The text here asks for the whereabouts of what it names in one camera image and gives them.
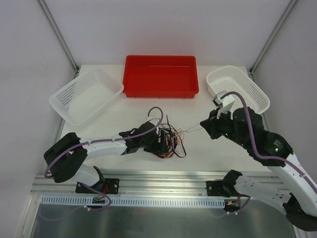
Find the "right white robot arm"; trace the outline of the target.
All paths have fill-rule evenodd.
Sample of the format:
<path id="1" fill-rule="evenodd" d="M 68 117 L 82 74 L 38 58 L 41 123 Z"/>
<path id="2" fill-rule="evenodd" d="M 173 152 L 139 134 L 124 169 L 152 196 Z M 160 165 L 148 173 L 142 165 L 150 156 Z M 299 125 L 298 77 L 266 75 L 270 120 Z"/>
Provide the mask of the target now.
<path id="1" fill-rule="evenodd" d="M 230 170 L 222 180 L 207 181 L 209 196 L 253 197 L 285 215 L 297 228 L 306 232 L 317 230 L 316 183 L 308 182 L 292 147 L 277 133 L 265 130 L 262 117 L 252 109 L 221 114 L 210 112 L 200 125 L 211 139 L 225 137 L 245 149 L 249 156 L 267 167 L 286 187 L 286 191 L 260 183 L 236 170 Z"/>

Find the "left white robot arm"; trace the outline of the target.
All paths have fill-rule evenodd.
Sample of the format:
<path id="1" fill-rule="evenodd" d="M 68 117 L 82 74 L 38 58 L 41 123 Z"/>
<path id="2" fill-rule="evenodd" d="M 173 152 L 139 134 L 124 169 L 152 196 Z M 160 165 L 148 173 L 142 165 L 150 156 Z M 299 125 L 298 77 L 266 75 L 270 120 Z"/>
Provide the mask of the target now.
<path id="1" fill-rule="evenodd" d="M 54 182 L 73 180 L 76 193 L 117 194 L 119 180 L 105 178 L 97 166 L 87 166 L 85 161 L 108 155 L 128 155 L 139 149 L 161 154 L 167 151 L 166 141 L 153 123 L 146 122 L 138 128 L 120 132 L 112 138 L 84 141 L 70 132 L 44 153 L 48 166 L 45 176 Z"/>

